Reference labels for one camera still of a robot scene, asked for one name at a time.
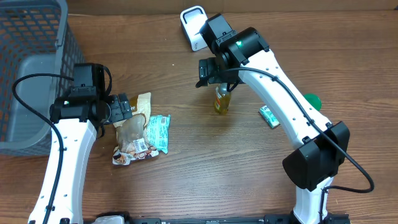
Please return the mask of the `yellow Vim drink bottle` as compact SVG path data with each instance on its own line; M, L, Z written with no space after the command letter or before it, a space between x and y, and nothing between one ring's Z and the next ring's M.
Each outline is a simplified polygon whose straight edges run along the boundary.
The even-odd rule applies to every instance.
M229 110L232 94L227 91L227 87L227 83L220 83L215 89L214 107L219 114L226 114Z

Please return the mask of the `PanTree beige snack pouch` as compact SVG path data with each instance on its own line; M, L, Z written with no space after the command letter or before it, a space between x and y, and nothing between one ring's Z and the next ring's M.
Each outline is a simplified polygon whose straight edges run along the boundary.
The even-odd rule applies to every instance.
M151 92L133 96L129 101L131 118L114 124L118 145L114 148L114 165L128 166L132 162L150 159L159 155L147 136L151 112Z

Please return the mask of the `teal snack packet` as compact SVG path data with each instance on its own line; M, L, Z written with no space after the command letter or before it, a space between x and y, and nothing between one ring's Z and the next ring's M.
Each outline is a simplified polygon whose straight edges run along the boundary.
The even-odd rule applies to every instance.
M156 115L149 118L146 136L149 144L164 154L169 152L169 126L171 115Z

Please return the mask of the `teal Kleenex tissue pack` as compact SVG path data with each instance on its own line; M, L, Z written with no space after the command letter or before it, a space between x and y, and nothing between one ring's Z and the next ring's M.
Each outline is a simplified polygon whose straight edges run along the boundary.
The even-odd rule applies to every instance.
M280 125L277 118L274 116L272 111L268 108L268 106L264 105L259 109L260 115L264 118L264 120L268 123L270 128L276 128Z

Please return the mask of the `green lid jar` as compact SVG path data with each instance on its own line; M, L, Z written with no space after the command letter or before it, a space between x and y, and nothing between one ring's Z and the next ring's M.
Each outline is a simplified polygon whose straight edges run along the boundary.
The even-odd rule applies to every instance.
M320 111L322 108L322 101L321 99L313 94L313 93L308 93L304 95L304 98L317 110Z

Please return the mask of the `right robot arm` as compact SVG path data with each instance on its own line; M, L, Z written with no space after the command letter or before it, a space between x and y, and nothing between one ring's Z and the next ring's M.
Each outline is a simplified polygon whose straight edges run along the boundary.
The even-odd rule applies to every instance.
M345 161L349 129L315 109L279 67L269 44L252 27L236 32L221 14L207 19L199 33L213 57L199 62L197 87L240 83L251 87L283 127L293 152L282 165L296 186L292 223L332 223L322 189Z

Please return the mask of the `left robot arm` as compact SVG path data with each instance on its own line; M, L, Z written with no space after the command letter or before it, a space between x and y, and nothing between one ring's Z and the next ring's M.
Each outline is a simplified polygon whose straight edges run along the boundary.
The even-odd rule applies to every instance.
M127 96L110 94L110 76L104 65L76 64L72 85L51 105L52 145L29 223L83 223L86 168L97 132L132 116Z

